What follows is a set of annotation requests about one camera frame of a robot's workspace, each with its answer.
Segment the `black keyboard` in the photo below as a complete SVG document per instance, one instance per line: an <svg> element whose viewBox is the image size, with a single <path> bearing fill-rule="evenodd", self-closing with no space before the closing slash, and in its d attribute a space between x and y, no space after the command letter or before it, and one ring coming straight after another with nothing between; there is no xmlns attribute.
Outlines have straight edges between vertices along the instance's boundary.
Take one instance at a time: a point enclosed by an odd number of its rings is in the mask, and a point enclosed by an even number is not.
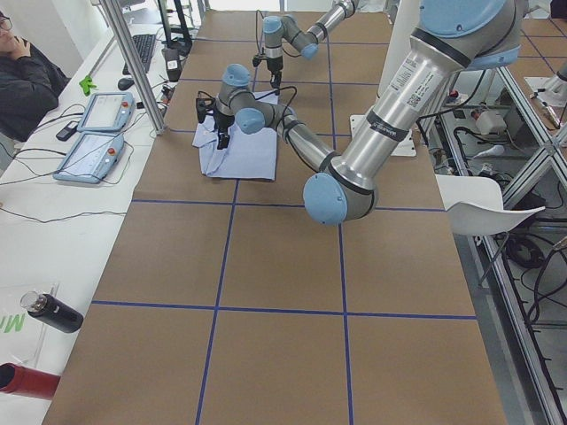
<svg viewBox="0 0 567 425"><path fill-rule="evenodd" d="M132 40L138 50L140 59L142 59L142 65L144 65L144 70L147 73L150 70L151 57L153 56L153 47L156 43L155 34L136 34L132 35ZM122 69L122 74L129 75L128 65L124 64L124 69Z"/></svg>

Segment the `red cylinder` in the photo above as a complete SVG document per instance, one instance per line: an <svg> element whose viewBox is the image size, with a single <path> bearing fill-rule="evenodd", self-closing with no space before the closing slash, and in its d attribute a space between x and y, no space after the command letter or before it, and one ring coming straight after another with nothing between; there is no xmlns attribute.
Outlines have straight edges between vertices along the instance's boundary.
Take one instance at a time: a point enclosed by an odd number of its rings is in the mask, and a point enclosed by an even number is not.
<svg viewBox="0 0 567 425"><path fill-rule="evenodd" d="M51 400L60 376L13 363L0 366L0 392Z"/></svg>

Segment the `light blue cloth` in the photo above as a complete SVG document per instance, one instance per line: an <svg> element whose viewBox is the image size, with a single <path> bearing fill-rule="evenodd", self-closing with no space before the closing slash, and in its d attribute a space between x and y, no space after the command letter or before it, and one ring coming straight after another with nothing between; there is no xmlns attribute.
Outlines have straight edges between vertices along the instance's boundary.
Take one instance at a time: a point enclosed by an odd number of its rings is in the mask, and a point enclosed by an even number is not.
<svg viewBox="0 0 567 425"><path fill-rule="evenodd" d="M266 93L254 95L260 97ZM277 96L270 95L261 101L277 104ZM224 179L276 178L277 134L274 130L263 128L258 133L246 135L234 124L229 128L229 135L229 147L218 150L213 117L207 116L203 124L197 125L193 146L199 149L201 173Z"/></svg>

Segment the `black bottle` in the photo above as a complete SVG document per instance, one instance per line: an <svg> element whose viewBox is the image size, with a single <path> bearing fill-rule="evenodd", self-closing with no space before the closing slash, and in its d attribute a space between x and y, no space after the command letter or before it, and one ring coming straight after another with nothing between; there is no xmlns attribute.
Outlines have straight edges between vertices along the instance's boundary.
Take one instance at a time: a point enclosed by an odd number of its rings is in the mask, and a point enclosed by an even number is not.
<svg viewBox="0 0 567 425"><path fill-rule="evenodd" d="M50 294L30 291L21 298L19 304L30 316L67 334L75 332L82 325L82 314Z"/></svg>

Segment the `white table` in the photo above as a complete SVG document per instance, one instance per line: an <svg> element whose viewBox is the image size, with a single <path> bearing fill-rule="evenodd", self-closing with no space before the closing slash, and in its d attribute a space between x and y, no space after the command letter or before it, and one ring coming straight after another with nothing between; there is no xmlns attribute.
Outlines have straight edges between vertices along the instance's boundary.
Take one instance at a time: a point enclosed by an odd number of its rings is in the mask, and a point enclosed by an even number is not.
<svg viewBox="0 0 567 425"><path fill-rule="evenodd" d="M135 25L130 31L132 34L153 34L158 29L158 26ZM102 37L59 97L59 108L48 113L44 121L59 116L71 104L85 105L88 102L79 81L95 64L111 36L109 31ZM152 86L163 81L161 76L167 77L160 49L161 44L156 41L148 73ZM122 77L123 64L120 49L114 42L92 75L99 92L118 91L116 83ZM158 94L160 87L156 87L154 93ZM139 101L140 96L136 88L132 87L130 91L136 101ZM68 113L81 111L82 108L74 107ZM140 113L142 112L135 111L130 123ZM58 120L44 127L25 143L25 148L68 151L77 135L67 142L60 142L55 138L55 134L72 118ZM97 185L76 185L55 181L51 176L6 184L33 176L23 165L12 161L0 177L0 202L7 210L41 220L83 212L124 213L150 154L154 136L155 132L147 115L126 132L125 140L134 149L132 151L126 146L120 161L106 177L107 181L118 182L117 184L103 182ZM19 158L38 174L52 172L62 159L60 155L41 151L22 152ZM57 283L57 298L81 313L86 313L122 222L123 215L92 215L41 224L0 211L0 287ZM47 327L36 368L60 375L66 366L77 334L78 332L68 335ZM34 398L4 394L0 396L0 422L6 425L40 424L50 404L49 401Z"/></svg>

